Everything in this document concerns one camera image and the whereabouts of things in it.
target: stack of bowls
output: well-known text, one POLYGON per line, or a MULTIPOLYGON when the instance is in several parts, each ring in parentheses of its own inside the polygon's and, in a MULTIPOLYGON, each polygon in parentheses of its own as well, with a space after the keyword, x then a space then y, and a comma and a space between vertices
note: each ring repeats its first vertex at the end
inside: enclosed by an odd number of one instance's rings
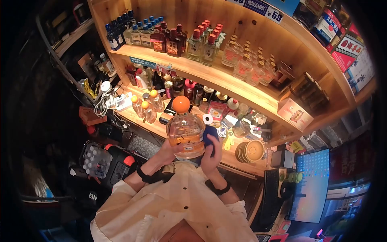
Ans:
POLYGON ((255 163, 262 159, 265 153, 265 146, 260 140, 242 142, 235 150, 235 156, 239 162, 255 163))

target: black strap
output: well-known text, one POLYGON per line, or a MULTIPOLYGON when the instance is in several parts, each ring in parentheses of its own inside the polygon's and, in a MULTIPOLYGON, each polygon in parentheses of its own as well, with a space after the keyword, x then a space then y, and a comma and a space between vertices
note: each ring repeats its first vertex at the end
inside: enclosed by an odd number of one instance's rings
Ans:
POLYGON ((227 180, 226 180, 226 182, 227 182, 227 186, 226 186, 226 188, 224 188, 224 189, 222 189, 222 190, 216 189, 216 188, 214 187, 214 184, 212 183, 211 180, 205 181, 205 184, 206 184, 206 186, 207 186, 211 191, 213 191, 217 196, 220 196, 220 195, 222 195, 222 194, 228 192, 228 191, 230 190, 230 188, 231 188, 231 183, 230 183, 229 181, 227 181, 227 180))

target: computer monitor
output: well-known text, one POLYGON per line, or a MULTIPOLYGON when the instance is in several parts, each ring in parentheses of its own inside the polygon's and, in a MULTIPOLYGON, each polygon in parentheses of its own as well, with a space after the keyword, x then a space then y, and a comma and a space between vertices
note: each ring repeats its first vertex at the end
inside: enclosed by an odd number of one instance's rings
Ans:
POLYGON ((289 220, 319 223, 328 192, 329 149, 297 157, 297 172, 303 172, 296 184, 289 220))

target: person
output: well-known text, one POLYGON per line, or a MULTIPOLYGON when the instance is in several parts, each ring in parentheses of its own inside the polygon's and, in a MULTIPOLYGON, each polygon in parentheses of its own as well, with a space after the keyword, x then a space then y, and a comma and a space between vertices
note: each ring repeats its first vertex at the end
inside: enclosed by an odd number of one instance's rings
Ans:
POLYGON ((207 137, 214 145, 206 147, 199 168, 186 161, 173 162, 183 145, 171 146, 166 140, 141 166, 140 174, 153 175, 162 167, 163 172, 175 170, 167 182, 146 184, 137 171, 117 182, 90 224, 94 241, 257 242, 246 219, 245 202, 216 168, 222 159, 222 140, 207 137))

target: orange ball stopper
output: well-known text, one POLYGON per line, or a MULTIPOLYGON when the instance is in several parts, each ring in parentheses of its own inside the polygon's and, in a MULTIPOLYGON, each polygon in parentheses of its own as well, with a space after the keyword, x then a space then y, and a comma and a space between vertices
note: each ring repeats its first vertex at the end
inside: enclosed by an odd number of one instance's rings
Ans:
POLYGON ((188 113, 190 100, 185 96, 177 96, 172 102, 172 108, 177 113, 188 113))

